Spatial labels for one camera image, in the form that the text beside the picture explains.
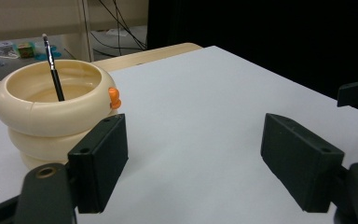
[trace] table surface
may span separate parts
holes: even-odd
[[[107,72],[111,72],[142,63],[149,63],[155,60],[164,59],[195,49],[201,49],[201,47],[192,43],[184,43],[168,46],[166,48],[146,50],[139,53],[133,53],[112,59],[100,60],[97,62],[93,62],[93,64],[101,67]]]
[[[111,71],[129,160],[105,211],[78,223],[333,223],[301,211],[260,155],[264,118],[293,119],[358,162],[358,110],[217,47]],[[27,169],[0,121],[0,202]]]

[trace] black mount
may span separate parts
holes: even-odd
[[[125,115],[101,120],[68,153],[68,162],[34,168],[21,194],[0,203],[0,223],[76,223],[79,213],[101,213],[128,160]]]
[[[261,156],[304,211],[326,213],[334,203],[336,224],[358,224],[358,163],[342,167],[343,151],[292,119],[267,114]]]

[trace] black pen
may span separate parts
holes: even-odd
[[[58,100],[64,101],[60,79],[58,77],[58,72],[54,65],[53,54],[51,53],[50,45],[48,44],[48,36],[46,34],[42,34],[42,36],[43,36],[43,40],[45,41],[46,54],[48,55],[48,63],[50,64],[50,71],[53,77],[54,87],[57,92]]]

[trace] cream ceramic bowl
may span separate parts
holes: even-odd
[[[66,162],[67,152],[101,119],[117,113],[103,69],[76,60],[56,60],[65,100],[59,102],[48,62],[34,63],[0,82],[0,120],[29,168]]]

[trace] orange object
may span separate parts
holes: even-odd
[[[116,88],[109,88],[109,96],[110,96],[110,107],[112,109],[118,109],[121,106],[121,101],[118,99],[120,97],[120,92]]]

